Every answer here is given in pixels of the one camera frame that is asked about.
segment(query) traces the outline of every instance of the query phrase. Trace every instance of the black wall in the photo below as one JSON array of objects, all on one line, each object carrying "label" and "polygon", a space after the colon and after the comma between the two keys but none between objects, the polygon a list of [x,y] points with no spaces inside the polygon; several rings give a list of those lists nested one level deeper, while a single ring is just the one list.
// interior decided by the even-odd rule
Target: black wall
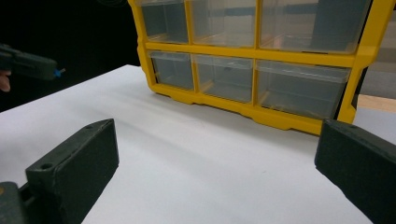
[{"label": "black wall", "polygon": [[51,58],[61,78],[37,80],[13,74],[11,92],[0,92],[0,112],[102,75],[139,65],[129,5],[105,7],[96,0],[1,0],[0,43]]}]

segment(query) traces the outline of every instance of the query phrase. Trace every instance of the yellow plastic frame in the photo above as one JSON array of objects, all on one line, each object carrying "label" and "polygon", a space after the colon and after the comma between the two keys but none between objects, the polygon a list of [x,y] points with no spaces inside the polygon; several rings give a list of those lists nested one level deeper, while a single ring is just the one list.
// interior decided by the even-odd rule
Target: yellow plastic frame
[{"label": "yellow plastic frame", "polygon": [[152,91],[170,96],[176,101],[185,104],[212,105],[214,107],[230,110],[243,116],[252,118],[254,121],[272,126],[281,130],[295,129],[307,133],[320,134],[322,120],[311,119],[303,116],[293,115],[261,107],[257,99],[258,74],[256,69],[253,73],[252,101],[250,103],[239,103],[226,100],[199,92],[198,77],[195,73],[195,64],[192,63],[194,91],[185,91],[179,88],[157,83],[152,61],[149,57],[150,50],[163,50],[169,52],[185,52],[196,54],[208,54],[218,56],[264,59],[281,61],[287,63],[305,63],[317,65],[329,65],[338,67],[350,67],[351,73],[346,84],[346,91],[341,100],[341,107],[337,120],[352,123],[355,118],[356,109],[352,105],[355,90],[358,87],[361,73],[369,66],[378,53],[383,35],[395,6],[396,0],[373,0],[368,19],[365,23],[361,41],[354,54],[319,54],[304,52],[287,52],[271,49],[260,49],[259,36],[261,31],[262,1],[256,0],[255,40],[251,49],[224,48],[217,46],[202,46],[192,43],[192,27],[190,1],[185,2],[186,21],[189,43],[168,44],[149,42],[146,35],[143,13],[135,0],[128,0],[134,14],[134,23],[138,34],[137,52],[143,71],[146,74],[148,86]]}]

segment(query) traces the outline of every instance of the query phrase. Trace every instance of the screw hole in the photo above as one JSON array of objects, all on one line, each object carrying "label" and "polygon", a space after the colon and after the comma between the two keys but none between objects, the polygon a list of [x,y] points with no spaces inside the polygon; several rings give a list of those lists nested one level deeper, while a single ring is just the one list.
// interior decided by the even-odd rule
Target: screw hole
[{"label": "screw hole", "polygon": [[42,169],[42,170],[47,170],[47,169],[49,169],[49,168],[51,168],[52,167],[52,164],[51,163],[45,163],[45,164],[42,164],[41,166],[40,166],[40,168]]}]

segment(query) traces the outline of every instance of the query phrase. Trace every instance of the white table surface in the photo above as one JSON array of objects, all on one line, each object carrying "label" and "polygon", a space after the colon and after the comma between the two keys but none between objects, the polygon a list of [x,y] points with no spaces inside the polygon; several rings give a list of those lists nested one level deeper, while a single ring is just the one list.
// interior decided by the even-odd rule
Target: white table surface
[{"label": "white table surface", "polygon": [[[178,103],[130,65],[0,113],[0,182],[21,186],[30,164],[110,118],[120,167],[84,223],[371,223],[316,170],[316,136]],[[396,142],[396,114],[359,108],[355,124]]]}]

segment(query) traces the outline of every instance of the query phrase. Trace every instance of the plastic storage bin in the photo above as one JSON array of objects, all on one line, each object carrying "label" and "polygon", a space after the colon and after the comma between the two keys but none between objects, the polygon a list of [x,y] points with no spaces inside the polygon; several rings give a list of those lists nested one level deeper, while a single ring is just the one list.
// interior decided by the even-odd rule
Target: plastic storage bin
[{"label": "plastic storage bin", "polygon": [[209,95],[239,102],[251,101],[251,59],[193,55],[199,89]]},{"label": "plastic storage bin", "polygon": [[278,129],[315,134],[320,134],[323,118],[353,122],[362,74],[375,61],[396,4],[128,2],[151,90]]},{"label": "plastic storage bin", "polygon": [[264,49],[352,53],[371,0],[265,0]]},{"label": "plastic storage bin", "polygon": [[188,43],[184,0],[138,0],[149,41]]},{"label": "plastic storage bin", "polygon": [[149,56],[153,61],[158,83],[186,90],[193,89],[190,54],[152,51]]},{"label": "plastic storage bin", "polygon": [[333,119],[350,69],[259,61],[262,106],[314,119]]},{"label": "plastic storage bin", "polygon": [[195,44],[252,47],[256,0],[190,0]]}]

